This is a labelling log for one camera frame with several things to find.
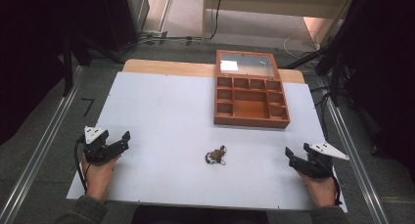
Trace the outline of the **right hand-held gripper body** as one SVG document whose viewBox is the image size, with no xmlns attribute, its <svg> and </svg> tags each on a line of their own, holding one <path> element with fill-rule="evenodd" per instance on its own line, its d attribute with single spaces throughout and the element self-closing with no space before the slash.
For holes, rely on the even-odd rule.
<svg viewBox="0 0 415 224">
<path fill-rule="evenodd" d="M 332 146 L 331 144 L 317 143 L 311 144 L 313 153 L 307 154 L 310 162 L 310 177 L 323 179 L 333 175 L 333 158 L 349 160 L 349 156 Z"/>
</svg>

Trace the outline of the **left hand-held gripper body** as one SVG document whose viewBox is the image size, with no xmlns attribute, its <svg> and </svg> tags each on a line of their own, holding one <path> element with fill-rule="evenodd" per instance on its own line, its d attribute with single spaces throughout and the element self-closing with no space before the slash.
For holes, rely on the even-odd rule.
<svg viewBox="0 0 415 224">
<path fill-rule="evenodd" d="M 101 165 L 111 159 L 111 152 L 106 140 L 109 131 L 103 128 L 84 127 L 83 153 L 88 163 Z"/>
</svg>

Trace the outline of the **wooden compartment box with glass lid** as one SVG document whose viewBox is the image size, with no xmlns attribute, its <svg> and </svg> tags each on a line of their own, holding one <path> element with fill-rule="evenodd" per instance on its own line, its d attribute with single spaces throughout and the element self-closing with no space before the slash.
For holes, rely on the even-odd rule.
<svg viewBox="0 0 415 224">
<path fill-rule="evenodd" d="M 214 123 L 285 129 L 290 120 L 273 54 L 216 51 Z"/>
</svg>

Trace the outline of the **person's right hand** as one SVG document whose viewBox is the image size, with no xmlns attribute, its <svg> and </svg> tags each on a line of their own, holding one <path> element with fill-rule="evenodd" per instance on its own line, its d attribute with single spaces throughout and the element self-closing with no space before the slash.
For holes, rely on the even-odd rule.
<svg viewBox="0 0 415 224">
<path fill-rule="evenodd" d="M 334 180 L 314 179 L 301 172 L 298 175 L 302 179 L 312 201 L 317 207 L 334 206 L 336 204 L 337 189 Z"/>
</svg>

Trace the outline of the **person's left hand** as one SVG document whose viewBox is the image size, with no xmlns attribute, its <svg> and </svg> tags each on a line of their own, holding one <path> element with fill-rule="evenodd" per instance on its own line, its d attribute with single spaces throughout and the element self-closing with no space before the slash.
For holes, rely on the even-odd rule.
<svg viewBox="0 0 415 224">
<path fill-rule="evenodd" d="M 102 165 L 93 165 L 82 157 L 81 167 L 87 190 L 85 194 L 100 203 L 105 203 L 119 156 Z"/>
</svg>

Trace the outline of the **white board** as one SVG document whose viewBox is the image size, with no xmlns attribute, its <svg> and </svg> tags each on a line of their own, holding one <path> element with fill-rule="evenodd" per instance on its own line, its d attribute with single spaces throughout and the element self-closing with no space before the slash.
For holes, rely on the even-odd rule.
<svg viewBox="0 0 415 224">
<path fill-rule="evenodd" d="M 115 164 L 111 202 L 219 208 L 313 207 L 285 148 L 324 140 L 309 88 L 284 86 L 291 122 L 283 129 L 213 122 L 211 77 L 120 72 L 98 119 L 113 143 L 130 132 Z"/>
</svg>

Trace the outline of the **black tripod stand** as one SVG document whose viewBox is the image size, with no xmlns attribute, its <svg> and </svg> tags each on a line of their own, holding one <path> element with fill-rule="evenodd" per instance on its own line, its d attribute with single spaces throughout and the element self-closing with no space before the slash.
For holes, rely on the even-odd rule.
<svg viewBox="0 0 415 224">
<path fill-rule="evenodd" d="M 329 97 L 331 98 L 334 105 L 337 107 L 339 105 L 339 84 L 343 63 L 340 53 L 340 47 L 336 45 L 334 42 L 324 46 L 323 48 L 320 48 L 317 51 L 309 52 L 307 55 L 297 59 L 293 63 L 283 66 L 283 69 L 294 69 L 317 58 L 320 59 L 318 65 L 315 68 L 317 75 L 326 75 L 329 72 L 329 70 L 332 71 Z"/>
</svg>

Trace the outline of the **black metal stand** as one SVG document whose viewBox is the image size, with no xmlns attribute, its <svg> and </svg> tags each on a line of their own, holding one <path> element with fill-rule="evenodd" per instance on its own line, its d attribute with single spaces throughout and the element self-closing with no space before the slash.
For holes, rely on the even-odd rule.
<svg viewBox="0 0 415 224">
<path fill-rule="evenodd" d="M 69 43 L 69 36 L 66 34 L 63 39 L 63 64 L 64 64 L 64 80 L 65 80 L 65 89 L 63 96 L 66 97 L 73 85 L 72 79 L 72 63 L 71 63 L 71 50 Z"/>
</svg>

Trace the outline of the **person's lap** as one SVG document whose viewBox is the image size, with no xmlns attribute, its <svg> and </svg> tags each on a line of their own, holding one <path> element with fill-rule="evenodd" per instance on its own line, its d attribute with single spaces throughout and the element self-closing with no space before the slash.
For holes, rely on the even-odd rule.
<svg viewBox="0 0 415 224">
<path fill-rule="evenodd" d="M 265 211 L 139 205 L 131 224 L 268 224 Z"/>
</svg>

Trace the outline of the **black curtain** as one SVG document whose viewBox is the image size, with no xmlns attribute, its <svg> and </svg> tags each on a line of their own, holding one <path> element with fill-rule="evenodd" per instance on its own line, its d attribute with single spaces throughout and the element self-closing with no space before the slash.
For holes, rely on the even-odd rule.
<svg viewBox="0 0 415 224">
<path fill-rule="evenodd" d="M 415 182 L 415 0 L 352 0 L 334 43 L 375 145 Z"/>
<path fill-rule="evenodd" d="M 64 79 L 63 39 L 88 66 L 93 45 L 116 50 L 126 0 L 0 0 L 0 145 L 11 139 L 48 92 Z"/>
</svg>

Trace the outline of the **aluminium floor rail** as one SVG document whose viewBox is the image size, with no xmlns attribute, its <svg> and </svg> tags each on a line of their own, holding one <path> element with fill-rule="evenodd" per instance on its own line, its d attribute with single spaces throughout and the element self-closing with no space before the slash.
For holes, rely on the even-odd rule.
<svg viewBox="0 0 415 224">
<path fill-rule="evenodd" d="M 15 183 L 5 205 L 0 211 L 0 224 L 13 224 L 23 201 L 37 175 L 49 149 L 59 131 L 70 105 L 78 91 L 81 78 L 87 67 L 78 66 L 74 72 L 73 87 L 65 97 L 62 97 L 40 141 L 37 143 L 33 155 L 30 157 L 23 173 Z"/>
<path fill-rule="evenodd" d="M 369 178 L 367 170 L 361 160 L 354 142 L 348 132 L 344 118 L 339 107 L 336 107 L 332 100 L 328 101 L 328 110 L 338 134 L 349 156 L 350 166 L 357 180 L 362 196 L 366 202 L 369 212 L 375 224 L 391 224 L 386 212 L 384 211 L 381 200 Z"/>
</svg>

